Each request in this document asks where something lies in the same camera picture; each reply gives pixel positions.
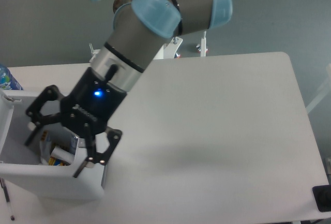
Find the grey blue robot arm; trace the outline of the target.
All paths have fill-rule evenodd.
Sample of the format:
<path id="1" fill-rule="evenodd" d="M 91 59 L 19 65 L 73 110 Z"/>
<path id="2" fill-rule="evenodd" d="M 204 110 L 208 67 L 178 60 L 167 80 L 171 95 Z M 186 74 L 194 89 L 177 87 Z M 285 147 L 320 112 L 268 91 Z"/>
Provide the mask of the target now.
<path id="1" fill-rule="evenodd" d="M 88 163 L 106 165 L 122 132 L 108 120 L 173 37 L 220 27 L 229 22 L 232 0 L 129 0 L 115 11 L 113 33 L 68 95 L 47 86 L 26 109 L 35 128 L 29 146 L 44 126 L 60 123 L 84 139 Z"/>

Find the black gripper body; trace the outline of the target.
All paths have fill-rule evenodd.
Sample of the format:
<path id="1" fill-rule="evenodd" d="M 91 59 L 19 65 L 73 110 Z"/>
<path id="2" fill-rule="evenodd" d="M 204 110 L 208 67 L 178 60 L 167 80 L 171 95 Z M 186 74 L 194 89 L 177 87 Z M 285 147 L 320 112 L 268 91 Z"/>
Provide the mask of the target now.
<path id="1" fill-rule="evenodd" d="M 87 68 L 70 94 L 60 101 L 61 124 L 80 138 L 85 137 L 84 125 L 92 135 L 106 130 L 109 118 L 122 103 L 127 93 L 108 81 L 117 73 L 111 67 L 105 79 L 100 79 L 92 68 Z"/>

